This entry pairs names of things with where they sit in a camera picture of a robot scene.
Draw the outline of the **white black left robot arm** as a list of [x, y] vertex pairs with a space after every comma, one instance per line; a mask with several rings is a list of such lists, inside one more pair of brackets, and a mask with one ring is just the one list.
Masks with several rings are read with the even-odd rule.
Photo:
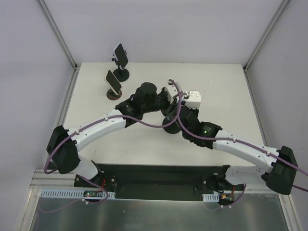
[[49, 163], [53, 162], [54, 171], [60, 174], [74, 173], [85, 178], [89, 186], [99, 186], [101, 171], [93, 161], [82, 157], [79, 152], [111, 132], [140, 123], [145, 113], [161, 111], [166, 115], [173, 106], [181, 105], [181, 88], [173, 80], [169, 80], [160, 93], [156, 91], [153, 83], [142, 83], [128, 99], [97, 120], [69, 129], [56, 127], [47, 146], [49, 157], [44, 168], [45, 174], [53, 173], [53, 170], [48, 170]]

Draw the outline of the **phone with cream case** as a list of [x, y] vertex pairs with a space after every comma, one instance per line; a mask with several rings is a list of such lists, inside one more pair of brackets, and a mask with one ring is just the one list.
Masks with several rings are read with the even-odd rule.
[[108, 70], [105, 76], [105, 82], [109, 85], [110, 89], [113, 91], [115, 95], [120, 94], [122, 85], [111, 70]]

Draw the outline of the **phone with lilac case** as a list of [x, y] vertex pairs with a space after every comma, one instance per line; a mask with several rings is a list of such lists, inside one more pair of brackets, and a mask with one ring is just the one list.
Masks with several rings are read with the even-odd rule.
[[122, 45], [119, 43], [114, 49], [114, 58], [116, 64], [119, 66], [120, 69], [125, 69], [126, 65], [128, 64], [128, 56], [127, 53]]

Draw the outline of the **phone stand with wooden base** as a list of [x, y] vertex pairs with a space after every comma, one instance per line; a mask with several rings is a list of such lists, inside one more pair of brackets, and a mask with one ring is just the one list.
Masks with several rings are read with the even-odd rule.
[[121, 96], [122, 91], [120, 91], [119, 94], [116, 94], [112, 89], [109, 89], [106, 93], [106, 97], [111, 101], [118, 100]]

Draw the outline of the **black round-base phone stand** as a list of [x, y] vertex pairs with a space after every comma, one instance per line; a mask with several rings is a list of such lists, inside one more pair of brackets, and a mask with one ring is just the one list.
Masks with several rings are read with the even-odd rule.
[[[166, 116], [163, 120], [162, 125], [168, 124], [169, 122], [171, 122], [172, 119], [172, 117]], [[171, 125], [164, 127], [163, 129], [168, 134], [177, 134], [181, 131], [181, 128], [178, 126], [177, 122], [174, 122]]]

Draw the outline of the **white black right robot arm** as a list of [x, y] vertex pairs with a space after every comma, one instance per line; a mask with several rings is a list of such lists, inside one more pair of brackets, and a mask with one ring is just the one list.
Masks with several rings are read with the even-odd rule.
[[253, 178], [259, 174], [272, 191], [283, 195], [291, 193], [298, 166], [291, 148], [282, 146], [276, 149], [243, 141], [219, 125], [199, 121], [197, 111], [186, 106], [181, 107], [178, 125], [183, 138], [195, 145], [226, 152], [255, 165], [253, 171], [246, 173], [236, 171], [235, 167], [228, 167], [226, 173], [217, 177], [217, 186], [220, 189], [251, 184]]

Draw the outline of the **black clamp phone stand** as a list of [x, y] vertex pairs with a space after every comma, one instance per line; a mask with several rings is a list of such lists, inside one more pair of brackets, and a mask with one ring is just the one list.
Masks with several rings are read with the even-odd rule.
[[124, 82], [129, 78], [129, 71], [127, 69], [121, 69], [119, 61], [116, 58], [112, 58], [112, 61], [117, 65], [117, 69], [113, 71], [113, 74], [119, 82]]

